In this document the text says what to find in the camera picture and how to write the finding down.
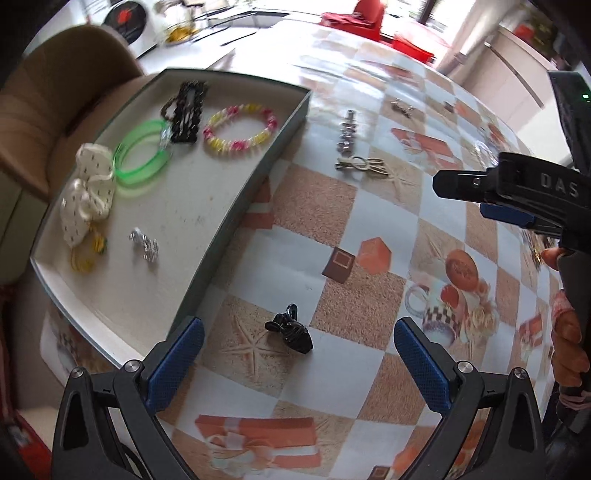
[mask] silver hair clip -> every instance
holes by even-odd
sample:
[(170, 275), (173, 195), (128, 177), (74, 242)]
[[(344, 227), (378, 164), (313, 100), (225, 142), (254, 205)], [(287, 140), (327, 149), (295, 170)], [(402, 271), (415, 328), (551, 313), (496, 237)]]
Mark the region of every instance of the silver hair clip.
[(158, 242), (156, 239), (150, 240), (142, 233), (142, 230), (135, 227), (129, 234), (129, 239), (136, 245), (142, 246), (144, 249), (144, 260), (148, 262), (155, 262), (158, 258)]
[(347, 117), (341, 123), (340, 142), (336, 144), (337, 150), (350, 157), (353, 154), (353, 147), (355, 146), (355, 132), (357, 131), (357, 124), (355, 123), (355, 110), (347, 110)]
[(404, 105), (402, 104), (401, 98), (397, 98), (395, 101), (390, 102), (390, 106), (392, 107), (392, 110), (394, 110), (395, 112), (400, 112), (406, 118), (410, 118), (410, 116), (414, 110), (413, 106), (409, 106), (409, 107), (405, 108)]

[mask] yellow hair tie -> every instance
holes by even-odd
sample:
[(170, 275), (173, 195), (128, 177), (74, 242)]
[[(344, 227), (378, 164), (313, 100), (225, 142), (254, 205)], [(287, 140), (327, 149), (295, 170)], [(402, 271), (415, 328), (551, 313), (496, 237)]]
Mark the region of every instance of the yellow hair tie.
[[(96, 227), (92, 224), (89, 225), (89, 232), (93, 234), (92, 239), (92, 251), (95, 254), (102, 255), (107, 250), (107, 239), (97, 231)], [(77, 249), (80, 245), (74, 247), (70, 253), (70, 266), (72, 270), (78, 273), (87, 274), (90, 273), (95, 267), (94, 258), (78, 258)]]

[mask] red object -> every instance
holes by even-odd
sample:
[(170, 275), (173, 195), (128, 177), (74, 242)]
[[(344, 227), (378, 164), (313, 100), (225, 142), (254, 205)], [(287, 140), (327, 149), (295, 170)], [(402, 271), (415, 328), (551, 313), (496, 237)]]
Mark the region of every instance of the red object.
[(452, 309), (456, 309), (460, 303), (460, 294), (453, 285), (446, 285), (441, 291), (441, 301), (447, 303)]
[(534, 29), (529, 25), (521, 24), (515, 29), (513, 34), (521, 40), (529, 43), (534, 38)]
[(385, 5), (381, 0), (361, 0), (350, 15), (322, 14), (320, 25), (380, 41)]
[(391, 261), (392, 252), (380, 237), (361, 242), (357, 263), (371, 275), (386, 273)]
[(433, 58), (432, 52), (417, 47), (415, 44), (409, 42), (398, 34), (394, 35), (394, 40), (390, 46), (394, 50), (398, 50), (421, 63), (428, 63)]
[(13, 435), (18, 453), (37, 480), (51, 480), (51, 452), (35, 430), (15, 412), (16, 424), (8, 427)]
[(132, 15), (131, 9), (126, 8), (125, 10), (122, 10), (117, 15), (117, 23), (119, 25), (123, 25), (124, 23), (127, 23), (129, 20), (131, 20), (131, 15)]

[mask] red chair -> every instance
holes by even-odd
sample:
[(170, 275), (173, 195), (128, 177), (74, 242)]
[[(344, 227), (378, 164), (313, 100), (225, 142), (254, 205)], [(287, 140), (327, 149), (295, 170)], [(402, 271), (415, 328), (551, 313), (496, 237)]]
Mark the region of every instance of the red chair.
[(320, 25), (380, 41), (385, 10), (381, 0), (361, 0), (350, 15), (322, 14)]
[(398, 50), (421, 63), (429, 63), (433, 58), (433, 53), (422, 48), (417, 47), (414, 43), (409, 42), (404, 37), (394, 35), (394, 40), (390, 45), (394, 50)]

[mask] metal hair pin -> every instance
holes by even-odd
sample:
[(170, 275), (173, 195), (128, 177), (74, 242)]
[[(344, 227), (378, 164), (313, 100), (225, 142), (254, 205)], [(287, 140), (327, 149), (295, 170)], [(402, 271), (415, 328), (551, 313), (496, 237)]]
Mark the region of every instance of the metal hair pin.
[(414, 107), (413, 106), (405, 107), (402, 104), (402, 99), (401, 98), (397, 98), (395, 101), (390, 102), (390, 106), (392, 107), (392, 110), (394, 110), (395, 112), (400, 112), (406, 118), (410, 118), (411, 117), (411, 114), (412, 114), (412, 112), (414, 110)]
[(341, 123), (340, 142), (336, 144), (337, 150), (349, 157), (353, 154), (353, 147), (355, 146), (355, 132), (357, 131), (357, 124), (355, 123), (355, 110), (347, 110), (347, 117)]
[(385, 163), (381, 158), (363, 158), (356, 155), (351, 157), (350, 160), (341, 158), (337, 163), (335, 163), (335, 168), (337, 170), (343, 170), (344, 168), (354, 168), (355, 170), (372, 171), (380, 175), (389, 175), (389, 172), (384, 165)]
[(135, 227), (129, 234), (129, 239), (136, 245), (142, 246), (144, 249), (144, 260), (152, 263), (158, 258), (158, 242), (156, 239), (150, 240), (149, 237), (142, 233), (142, 230)]

